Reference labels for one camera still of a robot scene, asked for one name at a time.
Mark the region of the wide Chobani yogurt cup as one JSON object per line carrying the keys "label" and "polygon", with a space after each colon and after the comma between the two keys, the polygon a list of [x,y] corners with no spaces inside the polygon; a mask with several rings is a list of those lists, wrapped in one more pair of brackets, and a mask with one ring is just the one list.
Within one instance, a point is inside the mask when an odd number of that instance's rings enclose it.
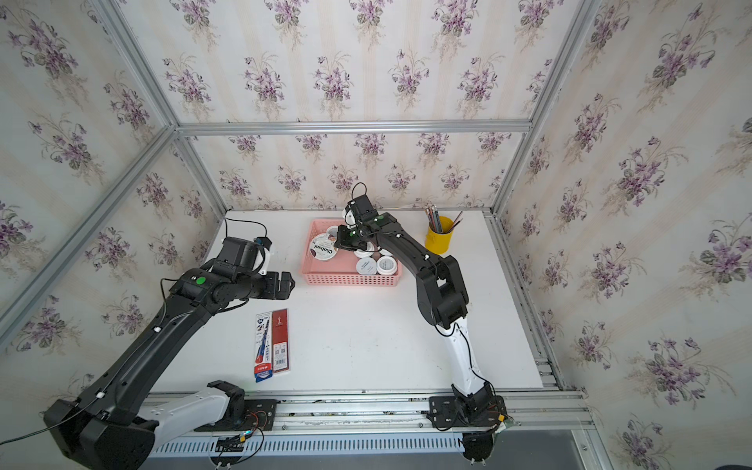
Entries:
{"label": "wide Chobani yogurt cup", "polygon": [[319,260],[319,262],[333,260],[338,253],[336,237],[331,236],[329,233],[316,235],[309,242],[309,253],[315,260]]}

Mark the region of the pink plastic basket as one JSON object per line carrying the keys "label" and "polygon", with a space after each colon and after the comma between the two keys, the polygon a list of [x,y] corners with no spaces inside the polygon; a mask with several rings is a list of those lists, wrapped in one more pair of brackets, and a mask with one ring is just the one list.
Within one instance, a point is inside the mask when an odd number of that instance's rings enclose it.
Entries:
{"label": "pink plastic basket", "polygon": [[[340,221],[337,219],[314,219],[309,224],[309,234],[307,242],[304,244],[304,255],[301,272],[309,285],[313,286],[369,286],[369,287],[394,287],[396,286],[403,274],[403,266],[398,262],[398,271],[391,276],[384,276],[377,273],[376,275],[363,276],[356,272],[356,263],[359,258],[354,252],[339,250],[333,260],[328,262],[319,262],[309,253],[309,242],[316,235],[326,233],[328,227],[332,225],[339,226]],[[381,256],[379,251],[369,246],[368,251],[373,253],[374,260]]]}

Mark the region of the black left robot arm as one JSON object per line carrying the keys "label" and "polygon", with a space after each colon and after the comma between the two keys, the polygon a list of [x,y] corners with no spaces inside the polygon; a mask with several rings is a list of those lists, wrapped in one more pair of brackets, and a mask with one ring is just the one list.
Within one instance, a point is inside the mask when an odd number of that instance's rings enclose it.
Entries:
{"label": "black left robot arm", "polygon": [[43,421],[62,455],[88,469],[137,469],[154,448],[202,426],[240,428],[244,390],[213,381],[162,410],[141,407],[172,360],[208,321],[233,301],[284,301],[296,283],[288,271],[225,277],[186,271],[163,308],[120,358],[77,398],[57,399]]}

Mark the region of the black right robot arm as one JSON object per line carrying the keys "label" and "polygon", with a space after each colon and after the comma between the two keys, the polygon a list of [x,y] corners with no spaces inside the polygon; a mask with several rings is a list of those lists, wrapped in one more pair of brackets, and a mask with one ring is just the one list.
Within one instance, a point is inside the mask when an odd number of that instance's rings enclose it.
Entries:
{"label": "black right robot arm", "polygon": [[456,414],[466,422],[487,411],[505,415],[503,399],[476,366],[467,327],[469,295],[458,261],[430,252],[389,213],[355,215],[346,210],[343,219],[337,248],[356,252],[373,245],[389,252],[414,276],[418,310],[448,350]]}

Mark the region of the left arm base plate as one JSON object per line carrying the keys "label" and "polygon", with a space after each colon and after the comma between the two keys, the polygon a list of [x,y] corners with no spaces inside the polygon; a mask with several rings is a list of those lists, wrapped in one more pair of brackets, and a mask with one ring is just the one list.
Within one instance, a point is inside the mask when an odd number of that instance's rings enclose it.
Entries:
{"label": "left arm base plate", "polygon": [[195,429],[195,432],[240,431],[258,427],[270,431],[274,423],[278,401],[276,399],[247,399],[245,390],[226,381],[215,380],[208,388],[221,391],[229,398],[222,417]]}

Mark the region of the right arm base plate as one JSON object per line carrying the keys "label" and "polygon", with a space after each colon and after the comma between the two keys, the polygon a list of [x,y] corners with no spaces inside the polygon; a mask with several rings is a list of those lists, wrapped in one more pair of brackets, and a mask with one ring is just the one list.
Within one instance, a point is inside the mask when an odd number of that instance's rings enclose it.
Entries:
{"label": "right arm base plate", "polygon": [[435,429],[442,432],[456,427],[497,430],[508,417],[503,398],[488,381],[474,394],[463,395],[452,387],[451,396],[429,398],[427,418]]}

